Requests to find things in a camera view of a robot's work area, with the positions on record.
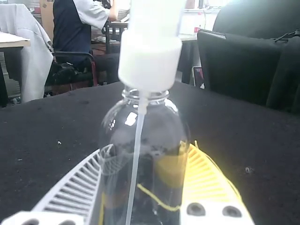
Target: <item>circular hole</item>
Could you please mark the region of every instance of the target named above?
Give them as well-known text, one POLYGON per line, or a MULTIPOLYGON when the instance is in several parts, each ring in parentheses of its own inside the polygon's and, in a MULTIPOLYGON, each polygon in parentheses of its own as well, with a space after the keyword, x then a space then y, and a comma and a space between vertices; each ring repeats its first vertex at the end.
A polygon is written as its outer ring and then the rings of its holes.
POLYGON ((22 223, 22 225, 38 225, 39 221, 37 219, 30 219, 22 223))
POLYGON ((66 221, 60 223, 59 225, 76 225, 76 224, 72 220, 66 220, 66 221))
POLYGON ((233 207, 233 206, 227 206, 223 209, 223 215, 227 216, 227 217, 242 217, 242 213, 240 212, 240 210, 238 210, 237 208, 233 207))
POLYGON ((187 214, 193 216, 205 216, 205 209, 199 203, 191 203, 187 207, 187 214))

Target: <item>plastic bottle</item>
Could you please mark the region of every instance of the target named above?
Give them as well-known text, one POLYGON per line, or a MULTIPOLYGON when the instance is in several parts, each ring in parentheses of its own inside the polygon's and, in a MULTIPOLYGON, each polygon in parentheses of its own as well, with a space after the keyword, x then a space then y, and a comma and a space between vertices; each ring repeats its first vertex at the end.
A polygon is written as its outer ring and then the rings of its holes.
POLYGON ((179 222, 188 139, 168 92, 185 0, 133 0, 121 38, 123 100, 102 122, 99 224, 179 222))
MULTIPOLYGON (((139 91, 126 87, 123 99, 105 116, 101 127, 101 198, 99 224, 126 223, 139 91)), ((131 224, 179 223, 188 136, 168 91, 148 96, 143 127, 131 224)))

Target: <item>white jacket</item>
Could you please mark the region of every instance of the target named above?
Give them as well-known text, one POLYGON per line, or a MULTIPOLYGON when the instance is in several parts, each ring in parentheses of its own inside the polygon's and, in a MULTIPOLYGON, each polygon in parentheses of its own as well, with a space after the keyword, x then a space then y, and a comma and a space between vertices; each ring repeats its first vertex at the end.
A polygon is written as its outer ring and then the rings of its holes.
POLYGON ((30 39, 30 47, 21 50, 21 100, 43 98, 53 61, 47 33, 23 4, 0 4, 0 31, 30 39))

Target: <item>white cloth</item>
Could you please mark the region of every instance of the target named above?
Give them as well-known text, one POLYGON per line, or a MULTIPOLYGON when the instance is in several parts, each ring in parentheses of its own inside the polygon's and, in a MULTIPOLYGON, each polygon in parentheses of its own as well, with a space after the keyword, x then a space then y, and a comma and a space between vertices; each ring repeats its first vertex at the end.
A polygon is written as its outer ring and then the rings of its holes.
POLYGON ((73 0, 82 23, 102 29, 106 23, 110 10, 104 8, 99 1, 73 0))
POLYGON ((0 31, 30 39, 30 47, 21 50, 21 100, 42 98, 53 61, 47 33, 23 4, 0 5, 0 31))

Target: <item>bottle neck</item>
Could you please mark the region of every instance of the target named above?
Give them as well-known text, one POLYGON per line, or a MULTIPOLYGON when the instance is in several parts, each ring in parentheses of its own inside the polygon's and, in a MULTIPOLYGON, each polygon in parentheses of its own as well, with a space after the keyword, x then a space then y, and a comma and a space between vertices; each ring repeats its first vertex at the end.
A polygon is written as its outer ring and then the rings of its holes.
MULTIPOLYGON (((138 104, 140 100, 140 92, 137 89, 130 88, 125 86, 122 96, 124 99, 136 102, 138 104)), ((150 92, 148 95, 148 102, 149 104, 156 102, 160 103, 163 102, 165 99, 169 97, 169 91, 162 91, 162 92, 150 92)))

